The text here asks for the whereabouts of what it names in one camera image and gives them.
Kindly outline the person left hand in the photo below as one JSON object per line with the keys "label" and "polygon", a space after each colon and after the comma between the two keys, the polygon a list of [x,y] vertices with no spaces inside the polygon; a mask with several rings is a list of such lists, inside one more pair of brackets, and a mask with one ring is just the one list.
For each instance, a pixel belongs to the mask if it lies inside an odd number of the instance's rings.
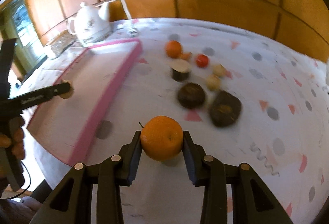
{"label": "person left hand", "polygon": [[24,119],[21,116],[19,116],[14,118],[14,120],[19,123],[19,127],[16,128],[16,130],[11,135],[12,138],[9,138],[4,134],[1,134],[0,147],[1,148],[12,147],[12,154],[18,160],[24,160],[26,155],[26,151],[24,149],[24,141],[23,141],[24,131],[22,130],[22,127],[24,126]]}

